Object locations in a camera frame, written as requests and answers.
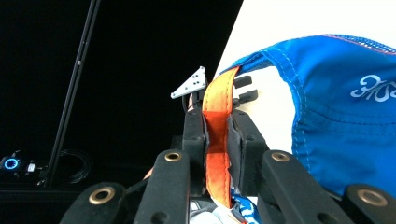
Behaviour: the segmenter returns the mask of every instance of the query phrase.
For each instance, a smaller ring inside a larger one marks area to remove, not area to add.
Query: blue light
[[[15,159],[7,159],[6,162],[4,162],[4,167],[8,170],[13,170],[17,168],[19,162]]]

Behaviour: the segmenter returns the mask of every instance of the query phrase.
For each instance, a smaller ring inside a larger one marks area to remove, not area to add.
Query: triangular metal plate
[[[177,90],[171,93],[171,98],[177,97],[202,90],[206,87],[205,68],[200,67],[192,76],[187,79]]]

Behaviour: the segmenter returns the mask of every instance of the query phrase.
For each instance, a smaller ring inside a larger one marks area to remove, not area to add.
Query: orange fabric strap
[[[227,118],[233,111],[233,78],[239,67],[217,77],[207,87],[203,114],[209,134],[206,154],[206,188],[210,195],[224,206],[231,208],[230,160],[227,153]]]

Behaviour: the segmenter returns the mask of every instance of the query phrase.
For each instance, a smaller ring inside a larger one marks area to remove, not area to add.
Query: blue fabric
[[[231,189],[231,196],[241,204],[239,212],[248,224],[262,224],[259,211],[257,210],[256,205],[249,198],[236,194],[233,189]]]
[[[396,49],[362,37],[283,41],[235,62],[275,66],[295,105],[292,152],[324,188],[368,184],[396,197]]]

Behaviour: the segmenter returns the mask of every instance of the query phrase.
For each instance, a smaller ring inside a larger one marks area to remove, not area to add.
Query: cable
[[[69,178],[69,183],[71,184],[76,184],[80,182],[81,180],[85,179],[88,174],[91,172],[92,167],[93,167],[93,160],[92,158],[85,152],[80,151],[80,150],[75,150],[75,149],[66,149],[61,151],[60,156],[75,156],[82,160],[82,167],[81,169],[71,175]]]

